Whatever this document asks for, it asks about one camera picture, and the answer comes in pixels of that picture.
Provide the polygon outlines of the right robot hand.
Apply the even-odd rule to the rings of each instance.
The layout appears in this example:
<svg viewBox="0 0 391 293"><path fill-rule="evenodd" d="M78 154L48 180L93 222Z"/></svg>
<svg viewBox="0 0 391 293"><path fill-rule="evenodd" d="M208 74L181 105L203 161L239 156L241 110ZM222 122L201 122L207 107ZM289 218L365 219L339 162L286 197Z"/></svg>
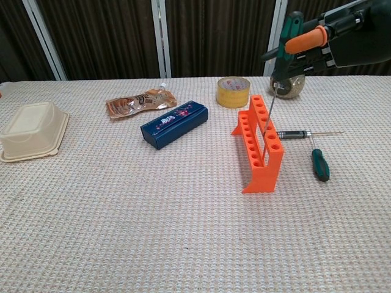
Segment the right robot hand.
<svg viewBox="0 0 391 293"><path fill-rule="evenodd" d="M276 58L277 48L262 60ZM294 55L287 79L391 60L391 0L355 0L303 21L285 50Z"/></svg>

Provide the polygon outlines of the long green black screwdriver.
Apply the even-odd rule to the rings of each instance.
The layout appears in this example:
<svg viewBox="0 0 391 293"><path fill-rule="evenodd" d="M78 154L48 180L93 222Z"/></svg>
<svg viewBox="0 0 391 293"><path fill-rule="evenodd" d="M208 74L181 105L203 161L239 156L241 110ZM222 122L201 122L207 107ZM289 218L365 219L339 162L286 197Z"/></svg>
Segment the long green black screwdriver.
<svg viewBox="0 0 391 293"><path fill-rule="evenodd" d="M265 128L262 134L263 139L265 138L266 132L268 130L269 122L271 120L272 109L277 96L280 82L287 78L285 75L288 71L290 64L294 59L293 54L286 52L285 45L287 41L291 40L294 37L297 37L299 33L302 32L303 21L304 21L304 16L301 12L292 12L289 14L287 20L285 21L285 24L283 25L280 38L279 38L279 45L277 48L274 71L272 72L272 77L276 82L276 86L274 89L274 96L271 105L269 107L268 118L266 120Z"/></svg>

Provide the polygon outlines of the short green black screwdriver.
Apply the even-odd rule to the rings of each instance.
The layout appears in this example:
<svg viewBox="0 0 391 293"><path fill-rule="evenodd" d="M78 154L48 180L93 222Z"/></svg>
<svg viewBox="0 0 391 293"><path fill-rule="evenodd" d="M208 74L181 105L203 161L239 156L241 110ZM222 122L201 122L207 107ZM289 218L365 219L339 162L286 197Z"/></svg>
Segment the short green black screwdriver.
<svg viewBox="0 0 391 293"><path fill-rule="evenodd" d="M315 172L316 177L320 181L326 182L330 178L329 166L323 156L323 152L316 147L314 137L311 136L311 138L312 138L312 145L313 145L313 150L312 150L313 171Z"/></svg>

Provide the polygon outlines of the black metal precision screwdriver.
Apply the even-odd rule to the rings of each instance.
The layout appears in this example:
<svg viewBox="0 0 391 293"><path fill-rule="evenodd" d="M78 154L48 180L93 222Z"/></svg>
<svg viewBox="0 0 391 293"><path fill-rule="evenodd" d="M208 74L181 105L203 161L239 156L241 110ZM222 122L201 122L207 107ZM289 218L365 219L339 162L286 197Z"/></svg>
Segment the black metal precision screwdriver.
<svg viewBox="0 0 391 293"><path fill-rule="evenodd" d="M306 139L313 136L331 136L343 133L343 131L313 132L311 130L277 131L280 140Z"/></svg>

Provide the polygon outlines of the orange screwdriver holder block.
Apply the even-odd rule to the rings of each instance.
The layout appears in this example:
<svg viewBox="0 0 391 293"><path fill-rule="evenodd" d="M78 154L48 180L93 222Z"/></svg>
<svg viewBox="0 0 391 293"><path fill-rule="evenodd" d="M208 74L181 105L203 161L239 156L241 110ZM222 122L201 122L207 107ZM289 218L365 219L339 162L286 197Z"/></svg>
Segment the orange screwdriver holder block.
<svg viewBox="0 0 391 293"><path fill-rule="evenodd" d="M252 95L248 110L238 112L233 136L241 136L250 163L251 179L244 193L273 192L284 149L262 96Z"/></svg>

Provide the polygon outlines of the dark pleated partition panel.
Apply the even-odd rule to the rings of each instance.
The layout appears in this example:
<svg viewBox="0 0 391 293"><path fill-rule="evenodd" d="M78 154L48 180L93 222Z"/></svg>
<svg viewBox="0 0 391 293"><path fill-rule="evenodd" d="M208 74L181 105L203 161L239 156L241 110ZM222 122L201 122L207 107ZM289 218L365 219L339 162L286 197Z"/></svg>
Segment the dark pleated partition panel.
<svg viewBox="0 0 391 293"><path fill-rule="evenodd" d="M165 0L172 77L261 76L276 0Z"/></svg>
<svg viewBox="0 0 391 293"><path fill-rule="evenodd" d="M158 78L151 0L36 0L69 80Z"/></svg>
<svg viewBox="0 0 391 293"><path fill-rule="evenodd" d="M336 7L340 7L353 0L288 0L286 15L293 11L300 11L304 15L304 21L310 21L322 13ZM318 76L341 75L376 75L391 76L391 60L373 65L360 65L355 67L331 68L315 73Z"/></svg>
<svg viewBox="0 0 391 293"><path fill-rule="evenodd" d="M54 79L22 0L0 0L0 83Z"/></svg>

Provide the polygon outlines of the glass jar black lid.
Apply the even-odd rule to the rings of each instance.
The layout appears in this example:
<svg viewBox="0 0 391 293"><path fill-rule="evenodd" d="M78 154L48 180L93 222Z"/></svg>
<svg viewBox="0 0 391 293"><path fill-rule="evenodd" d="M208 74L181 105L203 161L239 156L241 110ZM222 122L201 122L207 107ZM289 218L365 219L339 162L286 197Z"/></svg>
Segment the glass jar black lid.
<svg viewBox="0 0 391 293"><path fill-rule="evenodd" d="M305 76L298 75L279 82L276 97L280 99L292 99L300 95L305 86Z"/></svg>

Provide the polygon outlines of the yellow tape roll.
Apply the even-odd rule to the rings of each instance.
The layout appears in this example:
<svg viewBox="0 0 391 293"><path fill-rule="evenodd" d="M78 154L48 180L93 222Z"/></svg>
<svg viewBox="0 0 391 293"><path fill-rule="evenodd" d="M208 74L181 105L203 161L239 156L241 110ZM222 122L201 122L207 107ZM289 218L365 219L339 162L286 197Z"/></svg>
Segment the yellow tape roll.
<svg viewBox="0 0 391 293"><path fill-rule="evenodd" d="M244 107L249 100L250 81L242 77L229 76L218 80L216 101L226 108Z"/></svg>

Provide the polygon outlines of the blue printed pencil case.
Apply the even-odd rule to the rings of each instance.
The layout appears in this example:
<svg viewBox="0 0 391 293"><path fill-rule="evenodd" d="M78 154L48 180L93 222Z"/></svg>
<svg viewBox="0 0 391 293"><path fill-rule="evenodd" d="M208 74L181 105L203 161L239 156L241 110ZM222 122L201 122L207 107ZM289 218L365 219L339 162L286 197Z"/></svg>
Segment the blue printed pencil case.
<svg viewBox="0 0 391 293"><path fill-rule="evenodd" d="M162 149L208 120L208 109L188 101L141 126L143 138L157 150Z"/></svg>

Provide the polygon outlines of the orange drink pouch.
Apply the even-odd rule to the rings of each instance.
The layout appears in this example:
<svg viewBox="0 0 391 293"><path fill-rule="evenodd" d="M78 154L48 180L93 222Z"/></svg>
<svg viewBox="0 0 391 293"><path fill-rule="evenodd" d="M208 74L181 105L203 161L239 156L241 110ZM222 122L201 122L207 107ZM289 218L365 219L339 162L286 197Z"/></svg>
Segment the orange drink pouch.
<svg viewBox="0 0 391 293"><path fill-rule="evenodd" d="M134 96L123 96L106 101L111 119L129 117L146 110L161 110L177 105L177 99L166 90L166 83Z"/></svg>

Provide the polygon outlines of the beige woven tablecloth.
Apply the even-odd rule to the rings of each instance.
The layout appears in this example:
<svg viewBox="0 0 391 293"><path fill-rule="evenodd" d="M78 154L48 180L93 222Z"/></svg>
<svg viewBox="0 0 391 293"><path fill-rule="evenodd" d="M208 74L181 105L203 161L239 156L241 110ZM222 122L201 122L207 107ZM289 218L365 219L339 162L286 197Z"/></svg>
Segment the beige woven tablecloth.
<svg viewBox="0 0 391 293"><path fill-rule="evenodd" d="M391 293L391 76L307 78L275 99L284 141L276 190L244 194L250 170L238 112L216 103L216 78L167 80L206 123L156 150L105 102L158 79L0 85L0 130L20 106L52 101L70 115L57 155L0 161L0 292Z"/></svg>

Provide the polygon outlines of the beige lidded food container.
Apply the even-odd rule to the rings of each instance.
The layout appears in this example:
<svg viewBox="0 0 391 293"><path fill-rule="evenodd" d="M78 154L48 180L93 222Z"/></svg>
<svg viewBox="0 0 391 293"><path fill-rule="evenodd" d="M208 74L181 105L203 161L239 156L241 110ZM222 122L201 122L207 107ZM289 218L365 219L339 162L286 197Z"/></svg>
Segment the beige lidded food container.
<svg viewBox="0 0 391 293"><path fill-rule="evenodd" d="M68 125L69 114L52 101L21 106L0 132L3 162L54 156Z"/></svg>

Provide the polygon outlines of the silver partition post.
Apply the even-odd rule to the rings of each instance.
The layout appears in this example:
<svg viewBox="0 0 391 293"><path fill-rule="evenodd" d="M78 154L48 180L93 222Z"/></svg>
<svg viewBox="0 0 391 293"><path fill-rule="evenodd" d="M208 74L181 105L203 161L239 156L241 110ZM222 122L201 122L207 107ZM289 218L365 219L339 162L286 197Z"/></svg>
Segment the silver partition post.
<svg viewBox="0 0 391 293"><path fill-rule="evenodd" d="M279 45L279 37L285 21L287 5L288 0L276 0L267 51L271 51ZM272 58L265 62L264 76L270 76L272 74L275 61L276 58Z"/></svg>
<svg viewBox="0 0 391 293"><path fill-rule="evenodd" d="M156 51L161 78L171 78L169 34L167 28L166 0L150 0L155 31Z"/></svg>
<svg viewBox="0 0 391 293"><path fill-rule="evenodd" d="M67 81L67 75L57 53L53 39L36 0L22 0L24 8L35 30L49 67L57 81Z"/></svg>

